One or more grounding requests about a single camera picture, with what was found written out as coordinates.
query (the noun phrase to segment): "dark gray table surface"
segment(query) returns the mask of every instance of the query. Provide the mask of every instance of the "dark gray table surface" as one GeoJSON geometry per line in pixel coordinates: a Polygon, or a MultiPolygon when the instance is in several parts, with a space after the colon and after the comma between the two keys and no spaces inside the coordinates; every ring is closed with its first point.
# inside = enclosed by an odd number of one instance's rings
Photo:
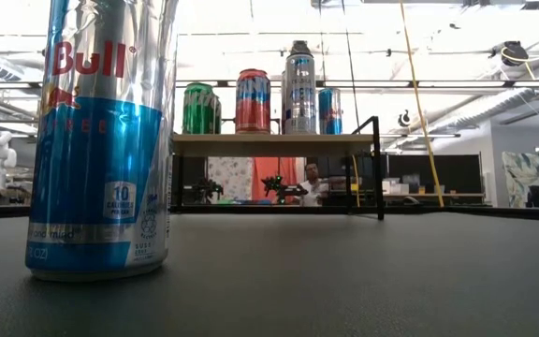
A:
{"type": "Polygon", "coordinates": [[[154,273],[33,279],[0,219],[0,336],[539,336],[539,221],[177,215],[154,273]]]}

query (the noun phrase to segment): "person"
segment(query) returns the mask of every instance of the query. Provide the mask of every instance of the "person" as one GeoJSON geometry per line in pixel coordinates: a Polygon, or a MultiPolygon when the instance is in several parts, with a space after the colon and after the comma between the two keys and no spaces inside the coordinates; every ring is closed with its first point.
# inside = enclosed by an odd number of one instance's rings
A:
{"type": "Polygon", "coordinates": [[[307,180],[300,185],[307,191],[307,194],[295,197],[295,203],[304,207],[321,206],[322,198],[328,195],[328,185],[320,182],[317,164],[307,164],[305,166],[305,172],[307,173],[307,180]]]}

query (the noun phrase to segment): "nutrition label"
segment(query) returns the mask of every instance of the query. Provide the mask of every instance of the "nutrition label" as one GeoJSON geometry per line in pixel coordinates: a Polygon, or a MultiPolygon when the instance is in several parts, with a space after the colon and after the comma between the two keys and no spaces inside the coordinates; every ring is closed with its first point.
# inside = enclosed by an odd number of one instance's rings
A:
{"type": "Polygon", "coordinates": [[[129,182],[105,184],[103,215],[110,219],[125,219],[135,215],[137,186],[129,182]]]}

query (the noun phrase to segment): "red can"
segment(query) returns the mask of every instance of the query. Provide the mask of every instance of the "red can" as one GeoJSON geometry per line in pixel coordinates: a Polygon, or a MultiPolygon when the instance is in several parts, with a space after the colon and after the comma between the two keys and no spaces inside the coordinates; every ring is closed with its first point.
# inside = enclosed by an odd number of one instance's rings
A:
{"type": "Polygon", "coordinates": [[[236,89],[236,133],[270,132],[270,80],[263,70],[242,70],[236,89]]]}

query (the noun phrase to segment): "red bull logo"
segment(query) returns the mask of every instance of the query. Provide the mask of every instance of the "red bull logo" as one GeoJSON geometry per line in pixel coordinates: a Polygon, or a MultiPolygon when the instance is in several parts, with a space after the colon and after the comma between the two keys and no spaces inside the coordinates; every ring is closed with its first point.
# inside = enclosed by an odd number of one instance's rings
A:
{"type": "Polygon", "coordinates": [[[56,87],[52,83],[45,84],[43,88],[43,97],[41,100],[41,116],[47,115],[51,110],[58,109],[61,106],[67,106],[72,109],[80,109],[80,104],[76,102],[80,88],[74,88],[74,95],[62,88],[56,87]]]}
{"type": "MultiPolygon", "coordinates": [[[[126,58],[126,45],[122,43],[114,43],[111,41],[105,41],[105,47],[103,50],[103,58],[101,53],[94,52],[91,54],[89,65],[84,64],[84,52],[76,52],[73,54],[72,44],[70,42],[58,42],[55,44],[53,51],[53,76],[58,76],[75,69],[77,72],[83,75],[92,75],[99,71],[101,68],[101,74],[103,76],[112,76],[113,67],[113,54],[116,50],[115,57],[115,72],[113,76],[117,78],[124,77],[124,63],[126,58]]],[[[130,47],[131,52],[136,52],[134,47],[130,47]]]]}

